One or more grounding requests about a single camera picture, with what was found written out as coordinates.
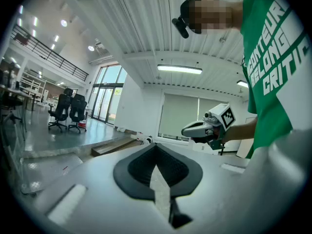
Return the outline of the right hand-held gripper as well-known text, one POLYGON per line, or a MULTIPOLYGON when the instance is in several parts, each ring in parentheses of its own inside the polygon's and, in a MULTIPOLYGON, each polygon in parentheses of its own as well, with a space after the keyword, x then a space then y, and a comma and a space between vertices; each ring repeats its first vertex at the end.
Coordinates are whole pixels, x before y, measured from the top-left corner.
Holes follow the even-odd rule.
POLYGON ((195 143, 206 143, 212 150, 225 148, 223 139, 230 126, 235 122, 232 109, 229 104, 221 103, 207 111, 202 120, 191 122, 186 125, 181 134, 191 137, 195 143))

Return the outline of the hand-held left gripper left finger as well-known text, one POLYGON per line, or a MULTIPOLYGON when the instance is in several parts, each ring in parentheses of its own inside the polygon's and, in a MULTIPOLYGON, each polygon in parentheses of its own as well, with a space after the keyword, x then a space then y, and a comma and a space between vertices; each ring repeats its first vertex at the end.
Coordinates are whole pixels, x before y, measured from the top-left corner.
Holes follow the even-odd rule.
POLYGON ((150 188, 153 170, 156 166, 156 144, 150 144, 121 159, 113 169, 117 186, 130 198, 155 200, 155 192, 150 188))

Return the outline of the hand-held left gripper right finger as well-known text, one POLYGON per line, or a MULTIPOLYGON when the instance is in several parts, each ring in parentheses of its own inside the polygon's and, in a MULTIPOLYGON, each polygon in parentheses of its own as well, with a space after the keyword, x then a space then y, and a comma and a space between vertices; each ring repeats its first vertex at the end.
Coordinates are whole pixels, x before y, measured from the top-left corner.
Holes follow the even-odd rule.
POLYGON ((155 145, 156 166, 170 188, 170 197, 190 195, 203 177, 201 166, 194 160, 162 144, 155 145))

